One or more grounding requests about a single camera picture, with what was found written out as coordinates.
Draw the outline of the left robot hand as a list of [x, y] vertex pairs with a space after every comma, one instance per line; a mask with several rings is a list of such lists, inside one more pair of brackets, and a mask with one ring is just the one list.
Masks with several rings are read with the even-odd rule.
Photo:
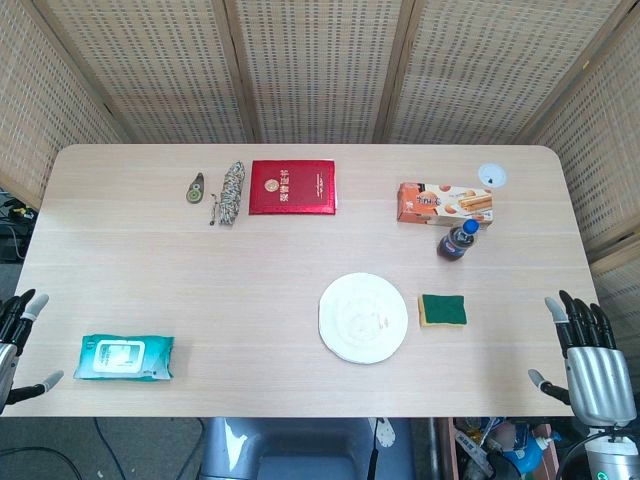
[[7, 405], [29, 400], [53, 389], [63, 378], [58, 370], [40, 383], [15, 388], [14, 376], [33, 324], [47, 305], [49, 296], [36, 295], [35, 289], [27, 290], [1, 302], [1, 411]]

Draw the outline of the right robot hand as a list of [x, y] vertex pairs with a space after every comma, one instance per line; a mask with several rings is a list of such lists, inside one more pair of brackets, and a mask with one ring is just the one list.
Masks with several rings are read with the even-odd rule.
[[559, 292], [545, 299], [564, 361], [567, 385], [560, 387], [535, 370], [528, 376], [545, 395], [569, 406], [583, 424], [622, 429], [637, 418], [628, 366], [617, 348], [611, 322], [597, 304]]

